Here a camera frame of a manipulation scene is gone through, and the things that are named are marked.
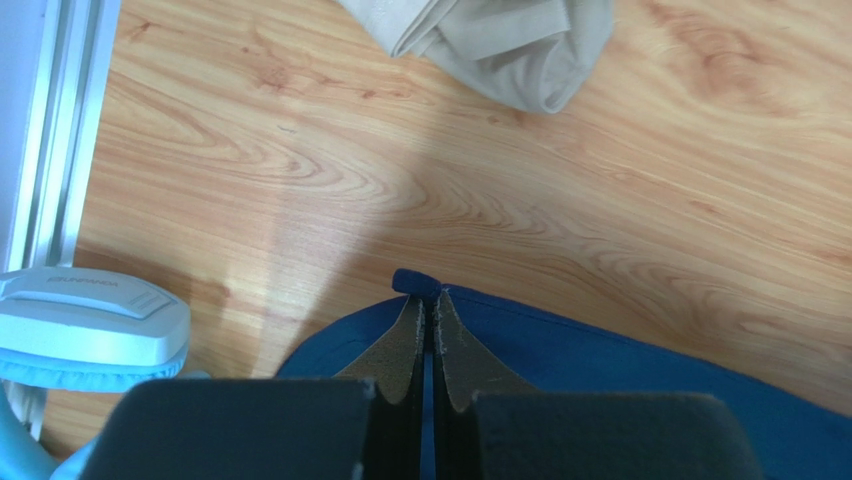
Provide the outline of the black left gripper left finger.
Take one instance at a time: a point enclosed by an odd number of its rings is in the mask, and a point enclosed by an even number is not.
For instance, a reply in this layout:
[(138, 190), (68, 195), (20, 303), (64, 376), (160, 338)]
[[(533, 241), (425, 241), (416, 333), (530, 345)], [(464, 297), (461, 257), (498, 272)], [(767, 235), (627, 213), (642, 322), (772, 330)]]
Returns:
[(86, 479), (416, 479), (425, 307), (329, 378), (157, 380), (110, 416)]

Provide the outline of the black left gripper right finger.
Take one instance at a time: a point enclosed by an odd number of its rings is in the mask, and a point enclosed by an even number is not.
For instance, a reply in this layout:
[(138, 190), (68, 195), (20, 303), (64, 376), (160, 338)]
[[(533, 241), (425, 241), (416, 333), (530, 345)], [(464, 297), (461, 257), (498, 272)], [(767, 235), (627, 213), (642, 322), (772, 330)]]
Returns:
[(759, 479), (744, 430), (715, 397), (684, 392), (548, 393), (463, 324), (434, 312), (440, 479)]

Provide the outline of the navy blue t shirt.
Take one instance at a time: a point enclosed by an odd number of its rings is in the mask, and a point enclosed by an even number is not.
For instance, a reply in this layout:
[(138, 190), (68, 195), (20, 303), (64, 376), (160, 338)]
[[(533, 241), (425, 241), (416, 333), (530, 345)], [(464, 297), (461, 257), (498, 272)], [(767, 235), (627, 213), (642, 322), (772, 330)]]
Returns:
[(851, 476), (850, 418), (758, 379), (413, 270), (397, 270), (392, 287), (397, 298), (342, 317), (303, 341), (277, 377), (331, 377), (390, 328), (406, 295), (435, 300), (447, 292), (465, 327), (538, 388), (711, 394), (741, 423), (766, 478)]

